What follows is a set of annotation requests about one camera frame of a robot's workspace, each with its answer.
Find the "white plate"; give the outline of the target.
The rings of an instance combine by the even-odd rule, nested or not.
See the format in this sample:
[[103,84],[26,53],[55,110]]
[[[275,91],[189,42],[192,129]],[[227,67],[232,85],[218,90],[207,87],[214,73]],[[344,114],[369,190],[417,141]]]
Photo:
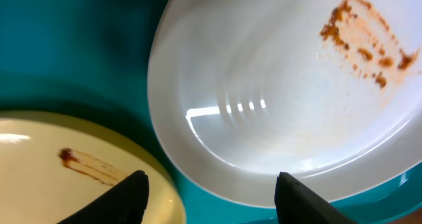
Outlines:
[[271,208],[287,172],[336,201],[421,161],[421,0],[169,0],[154,131],[190,181]]

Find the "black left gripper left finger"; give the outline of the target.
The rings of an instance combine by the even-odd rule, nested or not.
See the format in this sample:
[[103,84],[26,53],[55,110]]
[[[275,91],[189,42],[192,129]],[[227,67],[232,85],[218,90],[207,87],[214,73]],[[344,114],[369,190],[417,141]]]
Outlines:
[[138,170],[59,224],[141,224],[148,197],[148,175]]

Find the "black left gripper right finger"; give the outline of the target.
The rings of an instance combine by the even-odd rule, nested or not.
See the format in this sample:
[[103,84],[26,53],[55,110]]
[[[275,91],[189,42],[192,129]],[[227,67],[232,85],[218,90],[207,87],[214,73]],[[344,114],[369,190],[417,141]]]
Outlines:
[[274,203],[281,224],[357,224],[286,172],[277,178]]

